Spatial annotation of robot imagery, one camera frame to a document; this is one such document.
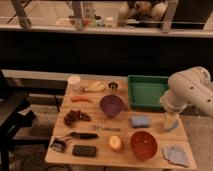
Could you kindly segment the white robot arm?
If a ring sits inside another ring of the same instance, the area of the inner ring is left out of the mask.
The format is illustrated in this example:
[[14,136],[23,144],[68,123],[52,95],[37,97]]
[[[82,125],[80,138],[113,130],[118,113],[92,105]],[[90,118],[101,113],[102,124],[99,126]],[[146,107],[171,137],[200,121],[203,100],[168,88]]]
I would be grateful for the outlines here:
[[210,82],[211,75],[204,67],[193,67],[169,77],[169,89],[159,99],[165,110],[163,122],[165,130],[171,130],[178,123],[177,116],[188,104],[213,117],[213,91],[207,87]]

